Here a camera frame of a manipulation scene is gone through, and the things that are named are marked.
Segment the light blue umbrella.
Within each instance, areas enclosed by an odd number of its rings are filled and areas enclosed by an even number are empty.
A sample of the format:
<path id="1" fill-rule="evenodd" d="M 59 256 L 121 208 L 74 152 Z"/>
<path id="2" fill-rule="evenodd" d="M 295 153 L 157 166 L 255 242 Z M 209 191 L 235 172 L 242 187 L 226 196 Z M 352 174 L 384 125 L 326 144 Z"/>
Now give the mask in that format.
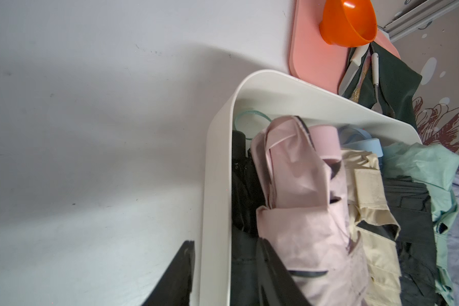
<path id="1" fill-rule="evenodd" d="M 362 128 L 344 126 L 338 129 L 339 140 L 342 148 L 367 151 L 374 153 L 378 158 L 383 157 L 381 141 L 373 137 Z"/>

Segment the black umbrella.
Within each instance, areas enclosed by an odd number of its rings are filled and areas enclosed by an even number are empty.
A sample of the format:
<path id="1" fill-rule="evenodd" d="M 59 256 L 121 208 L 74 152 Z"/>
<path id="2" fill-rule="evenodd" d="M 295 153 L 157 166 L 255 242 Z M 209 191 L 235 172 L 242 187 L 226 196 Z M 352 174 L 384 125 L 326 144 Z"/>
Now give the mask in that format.
<path id="1" fill-rule="evenodd" d="M 403 305 L 434 305 L 438 276 L 437 249 L 426 185 L 409 177 L 384 178 L 390 212 L 400 226 L 396 249 L 401 270 Z"/>
<path id="2" fill-rule="evenodd" d="M 231 305 L 259 305 L 256 210 L 265 197 L 246 136 L 232 131 L 232 263 Z"/>

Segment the pale teal umbrella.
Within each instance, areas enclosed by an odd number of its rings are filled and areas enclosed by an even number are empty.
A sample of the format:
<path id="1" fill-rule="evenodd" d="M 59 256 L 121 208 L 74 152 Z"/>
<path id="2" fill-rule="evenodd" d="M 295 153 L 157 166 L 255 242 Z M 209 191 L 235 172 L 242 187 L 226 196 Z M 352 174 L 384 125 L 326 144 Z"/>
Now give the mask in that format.
<path id="1" fill-rule="evenodd" d="M 243 132 L 245 135 L 254 135 L 265 129 L 272 119 L 257 110 L 245 110 L 239 112 L 233 119 L 233 129 Z"/>

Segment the pink umbrella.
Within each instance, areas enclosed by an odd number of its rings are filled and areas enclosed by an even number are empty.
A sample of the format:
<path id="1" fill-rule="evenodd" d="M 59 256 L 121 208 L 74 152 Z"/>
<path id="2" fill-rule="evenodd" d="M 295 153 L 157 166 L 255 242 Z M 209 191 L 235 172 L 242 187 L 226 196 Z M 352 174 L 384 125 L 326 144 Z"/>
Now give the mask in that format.
<path id="1" fill-rule="evenodd" d="M 270 242 L 311 305 L 365 305 L 369 274 L 349 229 L 339 135 L 297 116 L 274 119 L 251 142 L 265 197 L 258 234 Z"/>

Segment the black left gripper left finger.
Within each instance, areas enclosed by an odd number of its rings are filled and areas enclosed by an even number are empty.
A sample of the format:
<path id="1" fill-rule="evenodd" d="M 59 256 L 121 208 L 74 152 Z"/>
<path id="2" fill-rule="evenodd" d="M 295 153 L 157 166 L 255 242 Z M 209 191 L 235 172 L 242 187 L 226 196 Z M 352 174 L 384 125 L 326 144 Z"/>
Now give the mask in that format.
<path id="1" fill-rule="evenodd" d="M 195 242 L 186 240 L 142 306 L 190 305 L 194 269 Z"/>

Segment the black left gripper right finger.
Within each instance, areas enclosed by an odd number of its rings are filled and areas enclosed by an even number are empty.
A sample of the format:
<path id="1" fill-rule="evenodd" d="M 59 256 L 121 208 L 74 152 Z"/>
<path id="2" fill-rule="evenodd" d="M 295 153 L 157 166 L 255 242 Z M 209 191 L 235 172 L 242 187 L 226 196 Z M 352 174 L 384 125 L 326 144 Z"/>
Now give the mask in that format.
<path id="1" fill-rule="evenodd" d="M 260 305 L 310 306 L 267 239 L 256 244 Z"/>

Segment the beige umbrella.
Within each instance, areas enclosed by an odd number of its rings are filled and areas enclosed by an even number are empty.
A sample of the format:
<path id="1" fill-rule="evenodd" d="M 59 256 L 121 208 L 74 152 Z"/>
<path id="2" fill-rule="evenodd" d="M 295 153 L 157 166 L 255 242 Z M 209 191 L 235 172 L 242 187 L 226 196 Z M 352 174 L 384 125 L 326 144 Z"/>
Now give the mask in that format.
<path id="1" fill-rule="evenodd" d="M 401 305 L 396 239 L 400 226 L 386 201 L 379 158 L 367 151 L 343 149 L 348 186 L 350 231 L 360 236 L 367 259 L 367 305 Z"/>

